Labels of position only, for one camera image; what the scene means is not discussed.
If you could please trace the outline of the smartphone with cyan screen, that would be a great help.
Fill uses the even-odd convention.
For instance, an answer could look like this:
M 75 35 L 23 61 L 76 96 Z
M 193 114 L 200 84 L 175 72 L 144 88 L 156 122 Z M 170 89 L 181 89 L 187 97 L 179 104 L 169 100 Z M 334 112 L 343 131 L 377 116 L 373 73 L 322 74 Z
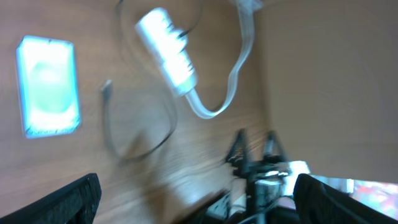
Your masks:
M 26 138 L 73 133 L 81 121 L 74 44 L 26 35 L 16 49 L 16 64 Z

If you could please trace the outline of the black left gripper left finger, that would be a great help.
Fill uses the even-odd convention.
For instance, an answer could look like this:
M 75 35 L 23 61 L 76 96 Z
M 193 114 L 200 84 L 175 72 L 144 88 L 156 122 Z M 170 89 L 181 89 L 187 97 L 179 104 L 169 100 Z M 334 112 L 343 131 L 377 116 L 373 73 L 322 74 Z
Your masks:
M 1 218 L 1 223 L 93 223 L 101 200 L 97 174 L 87 174 Z

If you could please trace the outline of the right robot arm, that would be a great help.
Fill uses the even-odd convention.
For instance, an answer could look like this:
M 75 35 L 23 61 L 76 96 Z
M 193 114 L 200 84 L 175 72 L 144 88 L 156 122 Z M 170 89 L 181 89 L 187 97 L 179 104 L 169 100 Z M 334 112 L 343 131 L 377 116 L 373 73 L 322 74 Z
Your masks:
M 194 206 L 175 223 L 266 223 L 267 213 L 277 207 L 279 200 L 290 197 L 285 193 L 287 178 L 293 170 L 280 138 L 269 131 L 260 160 L 251 158 L 245 130 L 238 131 L 222 164 L 233 168 L 234 179 L 245 181 L 246 197 L 243 210 L 229 200 L 230 190 L 222 190 L 201 204 Z

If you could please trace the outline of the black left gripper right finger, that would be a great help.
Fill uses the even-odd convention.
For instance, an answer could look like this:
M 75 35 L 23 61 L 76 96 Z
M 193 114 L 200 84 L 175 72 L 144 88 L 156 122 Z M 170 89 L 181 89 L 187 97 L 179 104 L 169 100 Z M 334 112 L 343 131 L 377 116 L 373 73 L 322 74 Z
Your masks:
M 308 174 L 297 177 L 293 198 L 302 223 L 392 224 L 392 218 Z

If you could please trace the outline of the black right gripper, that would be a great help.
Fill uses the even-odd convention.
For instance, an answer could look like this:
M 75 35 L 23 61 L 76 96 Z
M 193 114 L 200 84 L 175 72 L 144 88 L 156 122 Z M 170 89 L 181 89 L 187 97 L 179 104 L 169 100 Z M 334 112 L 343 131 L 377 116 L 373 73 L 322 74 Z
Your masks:
M 287 154 L 275 131 L 269 131 L 263 149 L 263 161 L 247 161 L 248 143 L 245 129 L 237 133 L 225 162 L 234 168 L 233 175 L 239 179 L 250 182 L 258 180 L 277 179 L 283 182 L 283 178 L 292 175 Z

